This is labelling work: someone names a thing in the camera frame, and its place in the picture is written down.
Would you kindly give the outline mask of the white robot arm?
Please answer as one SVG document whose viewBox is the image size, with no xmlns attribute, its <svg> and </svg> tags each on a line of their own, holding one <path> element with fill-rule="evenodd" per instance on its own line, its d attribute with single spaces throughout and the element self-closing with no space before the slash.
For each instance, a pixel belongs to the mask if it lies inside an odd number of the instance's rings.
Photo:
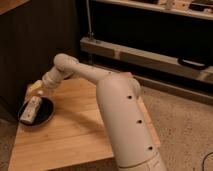
<svg viewBox="0 0 213 171">
<path fill-rule="evenodd" d="M 132 76 L 80 63 L 60 53 L 42 77 L 46 88 L 57 87 L 77 73 L 96 85 L 96 100 L 119 171 L 167 171 L 139 106 L 140 84 Z"/>
</svg>

